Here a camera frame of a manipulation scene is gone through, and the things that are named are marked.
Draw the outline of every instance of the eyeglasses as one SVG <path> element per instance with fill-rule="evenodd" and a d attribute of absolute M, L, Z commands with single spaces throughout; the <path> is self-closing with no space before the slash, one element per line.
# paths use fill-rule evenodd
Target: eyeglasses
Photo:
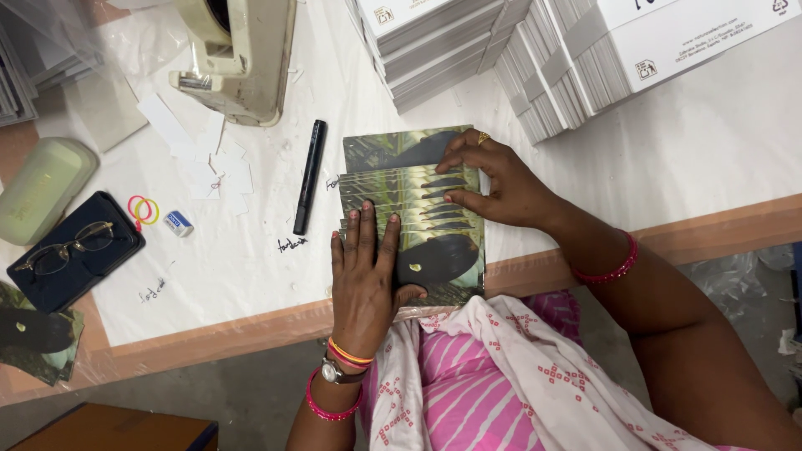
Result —
<path fill-rule="evenodd" d="M 111 228 L 114 224 L 105 221 L 93 222 L 82 228 L 71 242 L 51 244 L 34 252 L 24 264 L 14 268 L 15 271 L 32 270 L 34 274 L 46 275 L 61 271 L 70 261 L 70 249 L 81 252 L 102 250 L 115 240 L 125 240 L 114 236 Z"/>

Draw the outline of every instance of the wristwatch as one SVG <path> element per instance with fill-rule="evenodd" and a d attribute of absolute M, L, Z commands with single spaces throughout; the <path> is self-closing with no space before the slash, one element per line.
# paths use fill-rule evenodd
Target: wristwatch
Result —
<path fill-rule="evenodd" d="M 340 366 L 334 360 L 326 358 L 323 355 L 323 362 L 320 364 L 320 374 L 326 382 L 332 384 L 355 384 L 365 378 L 367 371 L 360 372 L 359 374 L 345 374 L 340 370 Z"/>

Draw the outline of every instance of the woman's right hand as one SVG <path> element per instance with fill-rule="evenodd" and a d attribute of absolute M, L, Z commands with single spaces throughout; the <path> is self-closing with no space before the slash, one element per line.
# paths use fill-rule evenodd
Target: woman's right hand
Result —
<path fill-rule="evenodd" d="M 465 163 L 490 177 L 490 194 L 482 196 L 462 189 L 448 191 L 453 201 L 481 217 L 501 224 L 544 229 L 560 208 L 562 199 L 543 185 L 518 155 L 506 145 L 486 139 L 479 146 L 479 131 L 466 130 L 445 148 L 437 173 Z"/>

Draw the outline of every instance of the eyeglass case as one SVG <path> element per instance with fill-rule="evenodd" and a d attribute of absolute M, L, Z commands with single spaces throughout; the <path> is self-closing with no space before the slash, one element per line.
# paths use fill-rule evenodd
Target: eyeglass case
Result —
<path fill-rule="evenodd" d="M 94 252 L 70 249 L 70 261 L 53 274 L 35 275 L 32 270 L 14 270 L 27 261 L 37 250 L 53 244 L 63 244 L 93 222 L 108 221 L 114 224 L 111 231 L 124 240 Z M 28 298 L 36 310 L 45 313 L 62 311 L 87 293 L 119 265 L 145 246 L 145 239 L 117 202 L 108 193 L 98 191 L 64 218 L 42 241 L 6 269 L 17 288 Z"/>
<path fill-rule="evenodd" d="M 0 194 L 0 239 L 17 246 L 42 239 L 97 167 L 97 156 L 76 140 L 39 140 Z"/>

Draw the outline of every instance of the watch face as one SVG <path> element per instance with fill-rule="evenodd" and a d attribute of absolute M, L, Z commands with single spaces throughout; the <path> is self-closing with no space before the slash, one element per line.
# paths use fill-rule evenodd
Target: watch face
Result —
<path fill-rule="evenodd" d="M 337 369 L 328 362 L 324 362 L 323 365 L 321 365 L 320 372 L 323 374 L 323 379 L 327 382 L 334 382 L 337 380 Z"/>

